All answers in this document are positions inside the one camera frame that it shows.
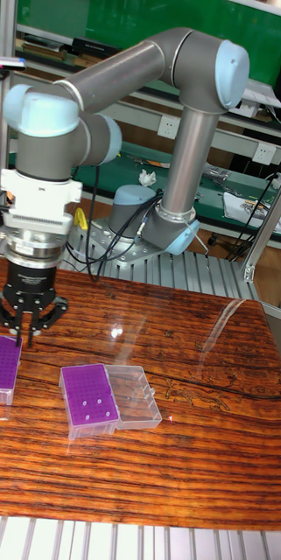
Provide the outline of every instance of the light blue joint cap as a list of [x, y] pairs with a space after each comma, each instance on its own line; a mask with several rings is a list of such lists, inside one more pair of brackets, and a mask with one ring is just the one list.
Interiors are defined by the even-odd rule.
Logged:
[[98, 113], [98, 115], [103, 117], [109, 127], [109, 150], [102, 160], [102, 164], [106, 164], [108, 161], [115, 159], [116, 155], [119, 154], [122, 149], [123, 136], [116, 121], [111, 119], [110, 116], [102, 115], [102, 113]]
[[242, 46], [225, 40], [215, 59], [215, 86], [225, 109], [236, 107], [249, 78], [249, 55]]
[[200, 223], [198, 220], [194, 220], [189, 227], [184, 229], [179, 237], [172, 241], [171, 245], [166, 247], [165, 252], [171, 253], [171, 255], [180, 255], [185, 249], [187, 249], [188, 245], [192, 242], [193, 238], [196, 236], [200, 227]]
[[155, 191], [150, 189], [149, 186], [123, 185], [116, 190], [114, 204], [131, 207], [136, 204], [142, 204], [155, 196], [155, 194]]

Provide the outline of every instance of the metal bar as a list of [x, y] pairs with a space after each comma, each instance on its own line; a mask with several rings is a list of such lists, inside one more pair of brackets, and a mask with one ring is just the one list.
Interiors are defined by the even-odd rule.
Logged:
[[[15, 55], [18, 0], [1, 0], [0, 6], [0, 56]], [[0, 81], [0, 178], [1, 170], [9, 161], [9, 127], [4, 120], [4, 97], [11, 87], [11, 73]]]
[[218, 118], [184, 108], [162, 199], [167, 212], [182, 214], [192, 209]]
[[277, 192], [276, 198], [274, 199], [270, 211], [268, 212], [262, 226], [260, 227], [256, 238], [249, 250], [247, 257], [245, 258], [242, 270], [244, 272], [244, 278], [247, 282], [253, 282], [254, 272], [258, 259], [263, 253], [264, 248], [267, 245], [268, 240], [271, 237], [273, 230], [275, 229], [277, 223], [281, 218], [281, 186]]
[[158, 80], [164, 70], [165, 55], [147, 40], [57, 83], [75, 95], [82, 110], [97, 113], [148, 81]]

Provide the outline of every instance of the electrical outlet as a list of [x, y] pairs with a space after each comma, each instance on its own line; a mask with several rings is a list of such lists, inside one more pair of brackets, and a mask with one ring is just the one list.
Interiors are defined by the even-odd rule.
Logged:
[[252, 161], [256, 161], [258, 164], [269, 165], [275, 153], [276, 146], [273, 146], [271, 143], [259, 143]]
[[179, 129], [179, 123], [180, 119], [176, 116], [162, 115], [158, 127], [158, 136], [174, 140]]

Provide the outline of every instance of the workbench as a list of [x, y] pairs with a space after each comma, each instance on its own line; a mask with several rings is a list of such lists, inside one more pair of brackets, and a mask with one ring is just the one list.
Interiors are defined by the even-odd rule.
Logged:
[[[24, 342], [0, 405], [0, 515], [281, 530], [281, 360], [261, 304], [64, 270], [56, 290], [69, 310]], [[60, 367], [88, 363], [141, 365], [157, 429], [69, 442]]]

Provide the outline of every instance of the white paper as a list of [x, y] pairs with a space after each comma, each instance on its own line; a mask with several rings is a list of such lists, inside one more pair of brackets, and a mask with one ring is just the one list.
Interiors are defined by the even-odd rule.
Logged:
[[275, 96], [272, 87], [261, 81], [248, 80], [242, 99], [281, 109], [281, 102]]
[[[226, 218], [230, 218], [231, 220], [238, 220], [241, 221], [243, 224], [247, 223], [249, 219], [249, 213], [246, 212], [245, 208], [242, 207], [246, 202], [245, 199], [240, 199], [229, 192], [225, 192], [223, 194], [223, 205], [224, 205], [224, 215]], [[259, 218], [252, 218], [250, 221], [250, 225], [253, 228], [259, 228], [263, 223], [263, 219]], [[278, 224], [275, 227], [275, 233], [281, 234], [281, 218]]]

